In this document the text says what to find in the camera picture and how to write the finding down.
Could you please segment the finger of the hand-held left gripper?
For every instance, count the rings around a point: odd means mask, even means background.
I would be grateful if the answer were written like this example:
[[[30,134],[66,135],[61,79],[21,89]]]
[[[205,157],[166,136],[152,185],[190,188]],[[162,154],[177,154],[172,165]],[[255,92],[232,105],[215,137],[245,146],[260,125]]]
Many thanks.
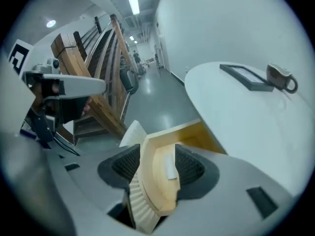
[[[57,81],[59,83],[59,93],[44,95],[44,98],[81,98],[91,95],[103,94],[106,92],[106,82],[101,79],[62,75],[62,74],[44,74],[43,81]]]

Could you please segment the wooden staircase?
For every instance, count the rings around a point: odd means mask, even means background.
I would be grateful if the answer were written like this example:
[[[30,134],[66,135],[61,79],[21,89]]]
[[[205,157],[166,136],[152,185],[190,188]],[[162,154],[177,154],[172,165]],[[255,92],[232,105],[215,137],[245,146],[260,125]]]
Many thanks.
[[[106,91],[92,96],[88,113],[73,122],[70,142],[80,138],[105,134],[122,139],[127,127],[124,123],[130,94],[122,81],[122,70],[131,71],[131,60],[123,37],[123,28],[115,14],[90,50],[79,32],[58,34],[51,44],[61,72],[66,75],[101,79]]]

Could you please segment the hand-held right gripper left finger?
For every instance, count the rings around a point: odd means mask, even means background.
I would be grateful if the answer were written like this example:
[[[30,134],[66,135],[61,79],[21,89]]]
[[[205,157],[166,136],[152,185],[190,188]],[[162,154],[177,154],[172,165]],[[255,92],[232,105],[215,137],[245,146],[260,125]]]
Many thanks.
[[[141,236],[129,198],[140,145],[81,156],[55,148],[46,156],[70,227],[66,236]]]

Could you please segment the black chair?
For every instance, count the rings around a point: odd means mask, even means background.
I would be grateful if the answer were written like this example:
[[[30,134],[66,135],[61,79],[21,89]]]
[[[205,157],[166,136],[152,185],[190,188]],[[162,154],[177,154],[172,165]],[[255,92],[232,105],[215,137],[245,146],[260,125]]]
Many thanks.
[[[134,71],[129,70],[127,68],[121,69],[120,79],[126,91],[130,93],[130,95],[133,95],[136,93],[139,87],[139,83],[138,83],[137,75],[134,73]]]

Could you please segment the brown ceramic cup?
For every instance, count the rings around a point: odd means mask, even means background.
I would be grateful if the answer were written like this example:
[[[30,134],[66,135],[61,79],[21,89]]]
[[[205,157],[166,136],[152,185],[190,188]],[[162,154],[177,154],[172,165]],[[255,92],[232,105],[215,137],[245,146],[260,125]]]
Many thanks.
[[[294,94],[298,90],[298,82],[292,73],[275,63],[267,65],[266,78],[279,90],[286,90],[290,94]]]

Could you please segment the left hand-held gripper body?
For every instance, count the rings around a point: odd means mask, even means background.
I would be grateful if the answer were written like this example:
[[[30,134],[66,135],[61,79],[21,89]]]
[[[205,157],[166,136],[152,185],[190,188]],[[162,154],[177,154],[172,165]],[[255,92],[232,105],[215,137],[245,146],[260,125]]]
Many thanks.
[[[59,60],[49,58],[45,63],[26,66],[32,50],[32,45],[18,39],[11,48],[8,61],[35,95],[26,120],[41,141],[51,142],[60,125],[82,117],[89,97],[57,99],[63,93],[63,81],[45,79],[44,75],[61,75]]]

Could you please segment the white curved desk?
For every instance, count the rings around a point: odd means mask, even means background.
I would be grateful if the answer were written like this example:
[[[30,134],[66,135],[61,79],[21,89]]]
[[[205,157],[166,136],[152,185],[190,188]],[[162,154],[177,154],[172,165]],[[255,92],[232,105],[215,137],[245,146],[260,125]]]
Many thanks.
[[[298,95],[250,91],[219,62],[192,68],[185,89],[204,124],[230,156],[301,194],[315,167],[315,111]]]

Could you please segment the white wooden drawer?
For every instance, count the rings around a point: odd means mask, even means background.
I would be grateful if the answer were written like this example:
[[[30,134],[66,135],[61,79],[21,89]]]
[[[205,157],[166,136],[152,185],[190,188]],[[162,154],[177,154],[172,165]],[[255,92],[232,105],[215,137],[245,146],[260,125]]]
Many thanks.
[[[120,146],[140,145],[140,165],[129,185],[130,203],[136,229],[151,234],[163,216],[171,215],[176,207],[180,177],[168,180],[164,157],[175,154],[175,145],[186,145],[221,153],[201,120],[147,134],[140,122],[134,120]]]

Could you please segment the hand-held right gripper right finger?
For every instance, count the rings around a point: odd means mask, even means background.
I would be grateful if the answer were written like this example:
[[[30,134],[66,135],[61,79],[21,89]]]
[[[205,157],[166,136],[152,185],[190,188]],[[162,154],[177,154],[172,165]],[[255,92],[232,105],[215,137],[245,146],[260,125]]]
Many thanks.
[[[180,190],[157,236],[267,236],[295,198],[254,165],[190,146],[175,146]]]

